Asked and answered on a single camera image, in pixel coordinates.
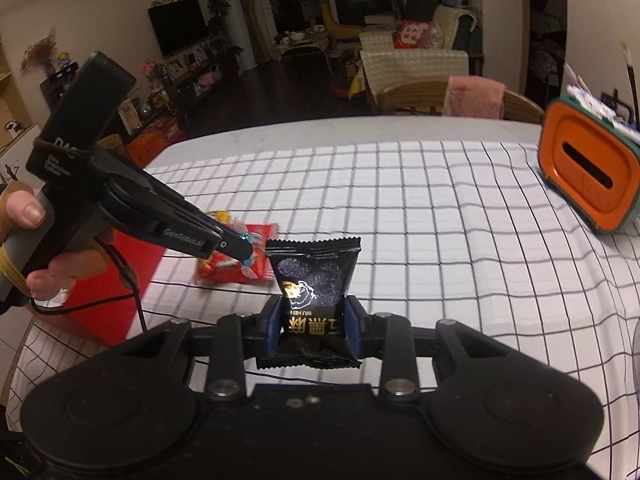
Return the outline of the person left hand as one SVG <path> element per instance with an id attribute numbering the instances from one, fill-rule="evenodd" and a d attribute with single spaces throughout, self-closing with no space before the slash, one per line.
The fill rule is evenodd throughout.
<path id="1" fill-rule="evenodd" d="M 1 193 L 1 310 L 50 299 L 107 268 L 114 230 L 89 203 L 50 185 L 12 182 Z"/>

